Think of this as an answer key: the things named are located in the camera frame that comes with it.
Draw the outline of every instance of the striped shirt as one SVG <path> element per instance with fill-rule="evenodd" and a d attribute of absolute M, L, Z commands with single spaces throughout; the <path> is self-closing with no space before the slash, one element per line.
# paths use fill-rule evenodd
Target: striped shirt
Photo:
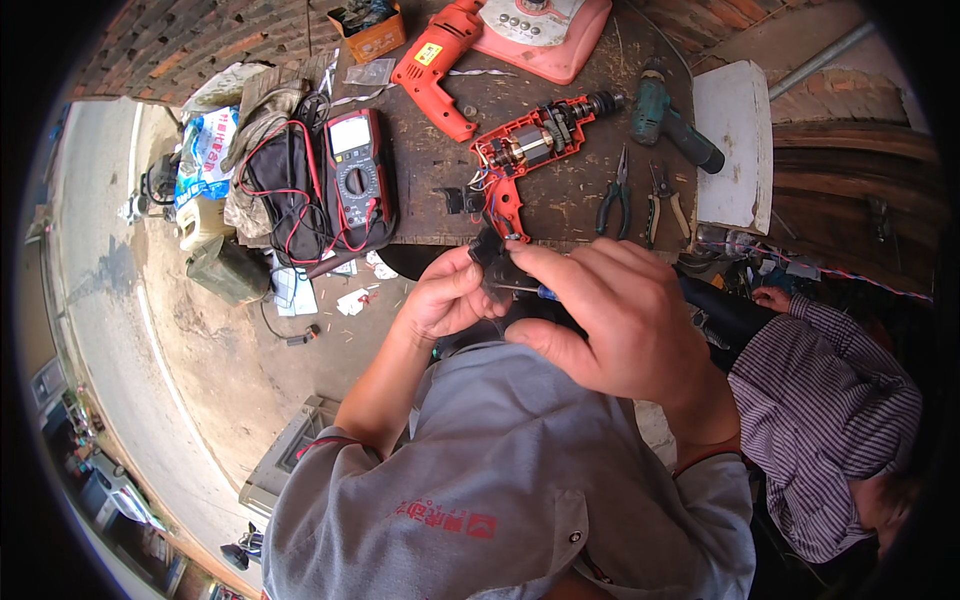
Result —
<path fill-rule="evenodd" d="M 902 468 L 920 390 L 849 316 L 794 296 L 744 348 L 729 381 L 743 452 L 767 475 L 767 509 L 804 559 L 825 563 L 871 534 L 851 480 Z"/>

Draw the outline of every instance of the white road line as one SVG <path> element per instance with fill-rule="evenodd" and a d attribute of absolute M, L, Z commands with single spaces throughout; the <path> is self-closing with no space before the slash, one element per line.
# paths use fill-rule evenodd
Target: white road line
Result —
<path fill-rule="evenodd" d="M 133 130 L 130 133 L 130 158 L 127 161 L 127 189 L 130 193 L 137 190 L 136 180 L 136 142 L 140 137 L 140 119 L 143 118 L 143 103 L 136 103 L 133 113 Z"/>
<path fill-rule="evenodd" d="M 183 419 L 183 424 L 186 425 L 187 430 L 190 432 L 190 436 L 193 438 L 194 444 L 196 444 L 197 448 L 204 454 L 204 457 L 210 463 L 210 466 L 213 467 L 213 470 L 220 475 L 220 479 L 222 480 L 221 483 L 223 483 L 227 490 L 232 492 L 233 487 L 227 480 L 227 476 L 220 469 L 220 466 L 217 465 L 217 461 L 214 460 L 213 454 L 210 453 L 209 448 L 207 448 L 206 444 L 204 444 L 204 439 L 200 437 L 200 431 L 197 430 L 196 423 L 193 422 L 193 419 L 190 418 L 189 413 L 186 412 L 186 406 L 183 405 L 183 398 L 180 397 L 180 392 L 177 390 L 177 386 L 174 384 L 174 378 L 170 375 L 170 369 L 167 368 L 167 362 L 163 360 L 163 354 L 160 352 L 160 344 L 156 340 L 154 323 L 150 318 L 150 306 L 147 304 L 147 293 L 143 289 L 142 285 L 136 286 L 136 296 L 140 300 L 140 312 L 143 314 L 143 324 L 147 327 L 147 336 L 150 338 L 150 348 L 152 348 L 154 351 L 156 365 L 160 368 L 160 374 L 163 375 L 163 382 L 167 384 L 167 390 L 170 392 L 170 397 L 174 400 L 174 404 L 177 405 L 177 412 L 180 413 L 180 418 Z"/>

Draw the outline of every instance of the road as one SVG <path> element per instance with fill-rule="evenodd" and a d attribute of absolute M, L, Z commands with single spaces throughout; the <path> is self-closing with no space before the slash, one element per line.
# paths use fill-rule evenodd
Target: road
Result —
<path fill-rule="evenodd" d="M 146 233 L 128 228 L 116 214 L 129 193 L 135 108 L 122 99 L 76 103 L 70 111 L 54 177 L 55 276 L 65 296 L 58 304 L 65 303 L 88 384 L 142 483 L 220 559 L 218 547 L 239 538 L 253 513 L 237 503 L 236 492 L 191 434 L 141 312 L 138 265 L 145 259 Z M 137 162 L 146 160 L 139 156 Z M 136 173 L 143 166 L 137 164 Z M 258 565 L 242 577 L 260 589 Z"/>

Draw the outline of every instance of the green container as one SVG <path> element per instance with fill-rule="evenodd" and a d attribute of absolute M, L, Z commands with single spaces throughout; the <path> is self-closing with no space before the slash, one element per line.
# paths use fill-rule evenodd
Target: green container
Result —
<path fill-rule="evenodd" d="M 186 276 L 231 306 L 260 300 L 270 288 L 270 268 L 223 235 L 203 244 L 187 258 Z"/>

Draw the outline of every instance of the parked car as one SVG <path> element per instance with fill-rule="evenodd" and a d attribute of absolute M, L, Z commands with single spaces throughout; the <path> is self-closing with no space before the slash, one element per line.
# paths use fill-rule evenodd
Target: parked car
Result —
<path fill-rule="evenodd" d="M 117 465 L 100 448 L 94 448 L 87 462 L 93 467 L 93 476 L 97 478 L 100 487 L 107 493 L 108 498 L 116 505 L 117 510 L 130 520 L 138 523 L 148 523 L 155 528 L 166 531 L 157 520 L 150 505 L 140 494 L 123 465 Z"/>

